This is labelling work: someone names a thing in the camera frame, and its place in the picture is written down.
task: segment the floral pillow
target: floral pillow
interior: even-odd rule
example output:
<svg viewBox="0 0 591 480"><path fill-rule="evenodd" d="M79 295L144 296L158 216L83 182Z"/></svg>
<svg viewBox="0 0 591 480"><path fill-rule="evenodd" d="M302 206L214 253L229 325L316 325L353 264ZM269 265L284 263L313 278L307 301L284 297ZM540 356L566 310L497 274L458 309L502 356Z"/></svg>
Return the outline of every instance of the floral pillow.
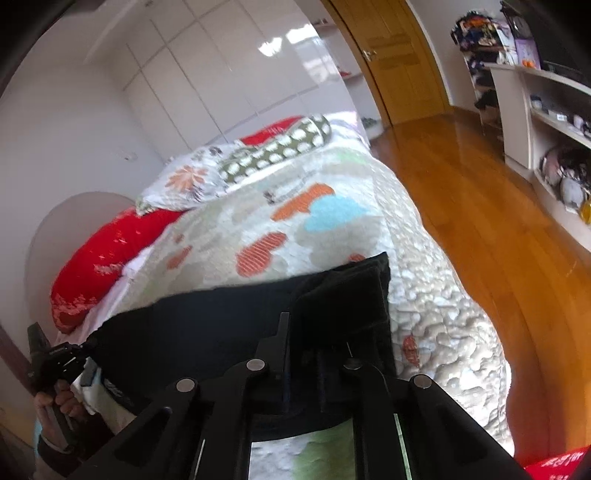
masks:
<svg viewBox="0 0 591 480"><path fill-rule="evenodd" d="M200 147L191 154L172 158L156 181L135 201L137 214L157 209L189 210L215 198L224 187L218 165L240 146L235 143Z"/></svg>

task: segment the quilted bedspread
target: quilted bedspread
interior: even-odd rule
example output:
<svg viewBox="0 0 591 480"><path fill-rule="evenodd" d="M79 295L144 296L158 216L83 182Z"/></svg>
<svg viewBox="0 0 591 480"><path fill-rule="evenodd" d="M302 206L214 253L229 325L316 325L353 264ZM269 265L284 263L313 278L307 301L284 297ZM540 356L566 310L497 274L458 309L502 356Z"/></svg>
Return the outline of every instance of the quilted bedspread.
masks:
<svg viewBox="0 0 591 480"><path fill-rule="evenodd" d="M360 142L329 144L185 213L156 243L115 313L384 251L398 372L432 377L513 453L505 417L510 370L495 328L423 228L400 181ZM250 477L353 479L351 423L253 444Z"/></svg>

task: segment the door frame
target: door frame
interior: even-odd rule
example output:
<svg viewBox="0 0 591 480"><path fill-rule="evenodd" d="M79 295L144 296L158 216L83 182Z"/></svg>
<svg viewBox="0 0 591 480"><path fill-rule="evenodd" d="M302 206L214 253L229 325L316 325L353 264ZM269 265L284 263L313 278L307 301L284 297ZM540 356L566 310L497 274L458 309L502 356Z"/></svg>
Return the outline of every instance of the door frame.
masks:
<svg viewBox="0 0 591 480"><path fill-rule="evenodd" d="M355 57L355 60L359 64L359 67L361 68L361 72L363 73L365 81L368 84L369 91L371 92L372 96L374 97L375 104L378 107L378 111L379 111L380 116L382 117L382 125L384 126L384 128L391 127L392 126L392 119L388 115L388 111L386 109L386 105L384 104L384 99L382 98L382 94L379 91L378 84L376 83L375 78L374 78L373 74L371 73L369 66L367 65L367 61L363 57L360 46L357 44L355 38L353 37L353 34L349 30L349 27L347 27L347 25L345 24L345 21L340 16L339 11L333 5L332 1L331 0L320 0L320 2L324 5L324 7L328 11L329 15L335 21L335 24L336 24L337 28L339 29L339 31L342 33L343 37L345 38L345 41L347 42L347 45L349 46L351 53L353 54L353 57ZM406 13L406 15L408 17L408 20L411 23L413 30L417 34L417 37L420 39L422 48L427 53L429 66L431 68L431 72L432 72L433 76L435 77L435 81L437 83L437 90L438 90L439 96L441 97L441 101L443 102L443 109L444 109L445 113L453 113L452 106L450 105L449 98L447 97L447 91L445 90L445 85L443 84L443 78L441 76L441 71L439 70L439 67L437 66L437 62L435 61L435 57L433 55L433 51L429 45L429 42L425 38L425 33L423 32L423 29L421 28L421 25L418 23L418 20L414 16L412 10L409 8L407 2L405 0L400 0L400 3L402 4L402 8L404 9L404 12Z"/></svg>
<svg viewBox="0 0 591 480"><path fill-rule="evenodd" d="M31 369L31 362L19 350L10 338L10 335L0 325L0 358L6 363L8 369L17 378L23 387L35 395L29 381L28 372Z"/></svg>

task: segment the orange heart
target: orange heart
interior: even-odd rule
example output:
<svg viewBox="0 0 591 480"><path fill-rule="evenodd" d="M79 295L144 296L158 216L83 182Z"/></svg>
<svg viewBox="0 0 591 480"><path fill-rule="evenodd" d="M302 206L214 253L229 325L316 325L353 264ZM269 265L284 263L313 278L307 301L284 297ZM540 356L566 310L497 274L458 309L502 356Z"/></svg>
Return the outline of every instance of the orange heart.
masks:
<svg viewBox="0 0 591 480"><path fill-rule="evenodd" d="M334 195L335 191L324 183L314 183L306 192L300 193L285 205L279 207L271 220L278 222L293 217L297 212L310 213L310 204L324 195Z"/></svg>
<svg viewBox="0 0 591 480"><path fill-rule="evenodd" d="M181 263L183 263L183 260L187 258L187 255L190 253L192 249L193 246L189 245L187 247L184 247L179 253L173 255L170 258L170 260L168 260L168 262L166 263L167 269L172 270L173 268L177 268Z"/></svg>
<svg viewBox="0 0 591 480"><path fill-rule="evenodd" d="M365 257L362 254L350 254L348 260L350 262L361 262L365 260Z"/></svg>
<svg viewBox="0 0 591 480"><path fill-rule="evenodd" d="M408 360L408 363L414 365L417 368L421 366L418 356L417 343L412 335L406 336L402 341L402 352L404 353L406 360Z"/></svg>
<svg viewBox="0 0 591 480"><path fill-rule="evenodd" d="M256 242L243 248L236 255L236 272L241 277L252 277L263 273L271 263L271 251L287 240L282 232L268 233Z"/></svg>

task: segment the metal rivet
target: metal rivet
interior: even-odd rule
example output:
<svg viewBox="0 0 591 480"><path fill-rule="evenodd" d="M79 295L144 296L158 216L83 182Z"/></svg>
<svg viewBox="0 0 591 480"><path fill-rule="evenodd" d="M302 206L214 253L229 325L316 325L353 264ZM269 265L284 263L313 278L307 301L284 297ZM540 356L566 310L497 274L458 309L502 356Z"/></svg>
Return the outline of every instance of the metal rivet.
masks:
<svg viewBox="0 0 591 480"><path fill-rule="evenodd" d="M190 378L183 378L177 382L177 390L182 393L190 392L195 388L195 382Z"/></svg>
<svg viewBox="0 0 591 480"><path fill-rule="evenodd" d="M359 358L348 358L345 360L344 366L347 370L359 370L363 366L363 362Z"/></svg>
<svg viewBox="0 0 591 480"><path fill-rule="evenodd" d="M258 372L265 368L265 362L260 358L253 358L246 363L246 368L248 368L251 372Z"/></svg>
<svg viewBox="0 0 591 480"><path fill-rule="evenodd" d="M418 388L429 388L433 383L433 380L431 380L426 375L417 375L416 377L414 377L413 381Z"/></svg>

